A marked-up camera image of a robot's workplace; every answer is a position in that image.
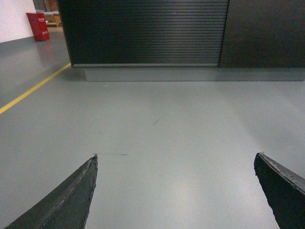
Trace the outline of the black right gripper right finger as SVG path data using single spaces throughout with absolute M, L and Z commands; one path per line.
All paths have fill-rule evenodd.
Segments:
M 305 179 L 263 153 L 254 159 L 268 205 L 281 229 L 305 227 Z

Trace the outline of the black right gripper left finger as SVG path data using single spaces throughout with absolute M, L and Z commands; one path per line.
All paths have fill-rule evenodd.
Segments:
M 96 188 L 97 172 L 98 157 L 95 155 L 6 228 L 85 228 Z

